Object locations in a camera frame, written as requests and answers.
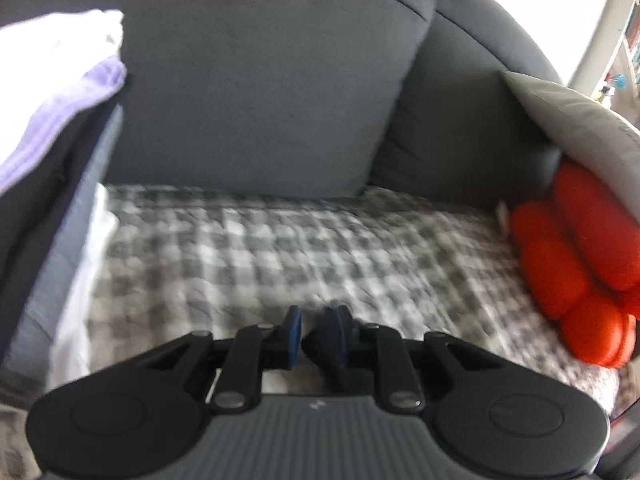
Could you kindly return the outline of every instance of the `lavender towel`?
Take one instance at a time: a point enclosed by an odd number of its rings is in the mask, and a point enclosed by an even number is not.
[[[18,147],[0,164],[0,195],[37,167],[77,113],[95,107],[119,92],[126,74],[120,58],[111,56],[80,81],[47,99],[31,117]]]

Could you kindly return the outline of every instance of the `orange-red object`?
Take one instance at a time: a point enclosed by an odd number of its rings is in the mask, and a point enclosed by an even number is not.
[[[560,319],[591,288],[591,277],[569,240],[540,238],[527,243],[520,267],[540,309]]]
[[[511,237],[518,247],[540,238],[564,238],[564,227],[553,204],[534,200],[516,208],[511,215]]]
[[[533,297],[560,320],[571,352],[593,365],[625,365],[640,319],[640,225],[613,192],[564,161],[553,202],[517,208],[511,235]]]
[[[622,344],[623,319],[615,302],[594,289],[562,318],[562,336],[571,352],[588,364],[607,366]]]

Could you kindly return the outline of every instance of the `checkered blanket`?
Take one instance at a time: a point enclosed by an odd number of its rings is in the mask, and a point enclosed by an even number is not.
[[[572,384],[612,413],[636,393],[626,373],[573,358],[538,311],[491,216],[379,188],[350,202],[233,198],[114,187],[120,220],[90,317],[94,368],[196,329],[233,335],[278,323],[308,329],[343,301],[354,316],[421,338],[439,330]],[[321,388],[309,363],[271,391]]]

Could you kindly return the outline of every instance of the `gray sofa cushion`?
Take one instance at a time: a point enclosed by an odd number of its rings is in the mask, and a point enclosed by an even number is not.
[[[134,77],[107,181],[359,192],[433,0],[0,0],[0,24],[124,12]]]
[[[558,81],[494,0],[437,0],[372,182],[485,208],[546,192],[558,149],[511,95],[500,77],[505,70]]]

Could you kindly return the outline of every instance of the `white pillow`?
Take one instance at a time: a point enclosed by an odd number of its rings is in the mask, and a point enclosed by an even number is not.
[[[640,132],[570,88],[515,72],[504,79],[549,139],[593,171],[640,222]]]

